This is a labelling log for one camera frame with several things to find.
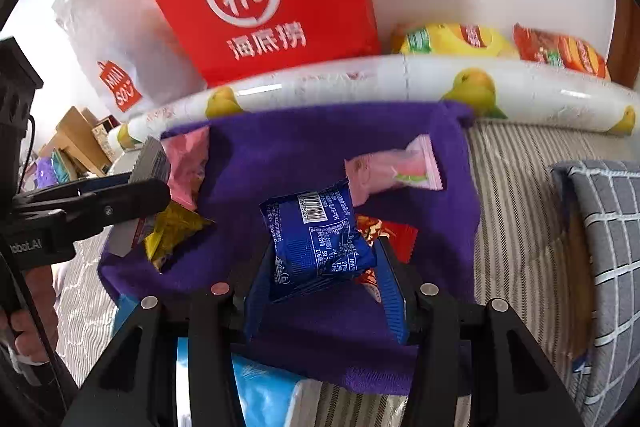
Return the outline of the small red snack packet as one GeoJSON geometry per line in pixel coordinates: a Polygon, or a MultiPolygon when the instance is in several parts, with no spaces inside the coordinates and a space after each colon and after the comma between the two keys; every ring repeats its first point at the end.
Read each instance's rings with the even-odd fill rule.
{"type": "MultiPolygon", "coordinates": [[[[399,262],[408,263],[411,260],[419,233],[416,228],[403,223],[363,215],[356,216],[356,225],[369,246],[373,246],[374,242],[380,237],[385,237],[390,242],[390,247],[392,247],[399,262]]],[[[382,303],[381,291],[378,288],[378,277],[374,268],[363,271],[356,277],[355,282],[361,285],[376,303],[382,303]]]]}

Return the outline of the red white lychee jelly packet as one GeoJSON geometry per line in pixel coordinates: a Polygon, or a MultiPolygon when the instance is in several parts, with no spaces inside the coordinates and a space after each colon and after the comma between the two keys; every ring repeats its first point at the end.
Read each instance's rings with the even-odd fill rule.
{"type": "Polygon", "coordinates": [[[155,138],[116,161],[116,172],[127,175],[127,184],[122,187],[126,220],[112,226],[105,245],[109,254],[126,257],[153,231],[155,216],[170,202],[170,170],[163,145],[155,138]]]}

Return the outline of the yellow snack packet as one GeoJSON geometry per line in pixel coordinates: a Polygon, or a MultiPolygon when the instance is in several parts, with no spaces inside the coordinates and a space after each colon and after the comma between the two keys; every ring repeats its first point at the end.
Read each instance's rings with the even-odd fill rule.
{"type": "Polygon", "coordinates": [[[181,243],[213,224],[212,220],[172,200],[154,217],[152,231],[143,239],[146,257],[158,272],[162,272],[181,243]]]}

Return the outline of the pink silver snack packet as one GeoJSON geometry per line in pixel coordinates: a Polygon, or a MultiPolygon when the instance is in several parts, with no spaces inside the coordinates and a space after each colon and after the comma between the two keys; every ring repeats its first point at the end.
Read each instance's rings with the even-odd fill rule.
{"type": "Polygon", "coordinates": [[[177,134],[160,141],[170,164],[171,198],[186,209],[198,208],[198,193],[208,161],[209,127],[177,134]]]}

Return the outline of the blue snack packet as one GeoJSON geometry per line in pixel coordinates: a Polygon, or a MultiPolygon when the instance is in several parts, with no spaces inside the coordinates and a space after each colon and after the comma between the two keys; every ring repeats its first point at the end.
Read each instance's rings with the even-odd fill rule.
{"type": "Polygon", "coordinates": [[[356,279],[376,265],[359,232],[347,180],[260,205],[274,254],[271,298],[283,300],[356,279]]]}

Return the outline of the wooden side table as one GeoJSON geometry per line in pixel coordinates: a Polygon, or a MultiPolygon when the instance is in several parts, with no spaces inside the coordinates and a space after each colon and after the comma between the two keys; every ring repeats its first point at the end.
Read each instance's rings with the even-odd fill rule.
{"type": "Polygon", "coordinates": [[[72,106],[55,127],[52,138],[38,150],[39,157],[50,157],[62,150],[71,160],[96,176],[106,176],[112,162],[96,141],[93,127],[75,106],[72,106]]]}

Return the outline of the striped quilted bed cover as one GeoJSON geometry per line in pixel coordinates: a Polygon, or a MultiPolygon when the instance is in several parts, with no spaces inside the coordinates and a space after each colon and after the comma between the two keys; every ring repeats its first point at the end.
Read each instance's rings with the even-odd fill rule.
{"type": "MultiPolygon", "coordinates": [[[[588,287],[586,234],[576,222],[565,221],[551,167],[562,161],[634,158],[625,140],[605,134],[487,122],[471,124],[464,134],[480,202],[474,297],[467,303],[495,298],[510,303],[575,403],[574,363],[587,349],[594,291],[588,287]]],[[[181,243],[160,273],[215,227],[214,222],[181,243]]],[[[100,281],[105,245],[104,235],[79,242],[75,258],[54,279],[58,355],[76,381],[86,378],[110,340],[116,303],[125,297],[111,298],[100,281]]]]}

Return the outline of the blue tissue pack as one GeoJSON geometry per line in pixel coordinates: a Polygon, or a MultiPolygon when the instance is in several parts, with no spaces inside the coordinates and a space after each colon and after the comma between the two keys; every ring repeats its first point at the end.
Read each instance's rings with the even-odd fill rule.
{"type": "MultiPolygon", "coordinates": [[[[178,426],[191,426],[189,340],[176,348],[176,412],[178,426]]],[[[320,381],[232,355],[233,374],[247,426],[314,426],[320,381]]]]}

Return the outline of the purple towel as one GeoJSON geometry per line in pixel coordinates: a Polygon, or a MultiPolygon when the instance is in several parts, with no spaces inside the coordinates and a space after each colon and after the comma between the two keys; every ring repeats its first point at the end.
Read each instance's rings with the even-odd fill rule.
{"type": "MultiPolygon", "coordinates": [[[[470,301],[480,221],[464,134],[472,121],[472,112],[456,102],[341,104],[214,120],[198,210],[216,227],[165,273],[142,249],[125,257],[104,254],[100,281],[113,299],[170,299],[222,281],[265,237],[262,202],[323,190],[344,178],[347,159],[401,148],[427,134],[444,178],[442,191],[392,190],[371,196],[362,211],[415,228],[411,261],[422,279],[470,301]]],[[[407,393],[416,363],[416,350],[395,340],[381,305],[354,282],[271,305],[240,353],[354,392],[383,395],[407,393]]]]}

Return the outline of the small pink candy packet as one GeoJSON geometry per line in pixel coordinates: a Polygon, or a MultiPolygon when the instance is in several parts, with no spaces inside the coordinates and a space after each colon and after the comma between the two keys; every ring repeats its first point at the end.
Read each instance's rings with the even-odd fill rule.
{"type": "Polygon", "coordinates": [[[405,150],[363,154],[346,160],[344,166],[355,206],[363,205],[373,194],[396,188],[444,189],[432,141],[427,134],[418,135],[405,150]]]}

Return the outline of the grey checked folded cloth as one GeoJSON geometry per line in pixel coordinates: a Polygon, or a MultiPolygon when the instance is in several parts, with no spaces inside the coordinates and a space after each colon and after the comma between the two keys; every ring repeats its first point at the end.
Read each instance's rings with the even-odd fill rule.
{"type": "Polygon", "coordinates": [[[574,395],[587,426],[605,426],[639,380],[639,164],[584,159],[551,167],[563,217],[586,234],[587,349],[574,363],[574,395]]]}

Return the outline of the white Miniso plastic bag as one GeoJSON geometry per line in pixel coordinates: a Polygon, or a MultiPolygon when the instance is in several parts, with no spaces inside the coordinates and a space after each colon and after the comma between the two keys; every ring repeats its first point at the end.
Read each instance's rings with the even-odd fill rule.
{"type": "Polygon", "coordinates": [[[155,0],[55,0],[56,22],[117,120],[206,87],[155,0]]]}

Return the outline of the lemon print rolled mat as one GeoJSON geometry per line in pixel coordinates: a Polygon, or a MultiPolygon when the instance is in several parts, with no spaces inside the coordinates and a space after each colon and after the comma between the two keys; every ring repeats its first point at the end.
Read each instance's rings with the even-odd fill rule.
{"type": "Polygon", "coordinates": [[[480,118],[632,135],[638,92],[597,77],[506,58],[383,55],[267,72],[179,98],[108,134],[115,153],[165,131],[239,112],[362,102],[454,100],[480,118]]]}

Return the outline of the orange chips bag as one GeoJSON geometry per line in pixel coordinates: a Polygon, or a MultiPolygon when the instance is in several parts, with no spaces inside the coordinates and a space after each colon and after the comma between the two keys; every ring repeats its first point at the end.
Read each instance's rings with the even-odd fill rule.
{"type": "Polygon", "coordinates": [[[611,79],[603,56],[584,39],[515,24],[513,40],[522,60],[611,79]]]}

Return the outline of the brown wooden door frame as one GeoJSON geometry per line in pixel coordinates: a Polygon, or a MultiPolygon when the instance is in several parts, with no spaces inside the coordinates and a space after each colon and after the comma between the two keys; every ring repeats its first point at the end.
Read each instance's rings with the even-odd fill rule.
{"type": "Polygon", "coordinates": [[[608,71],[611,79],[634,90],[639,75],[640,10],[634,0],[616,0],[608,71]]]}

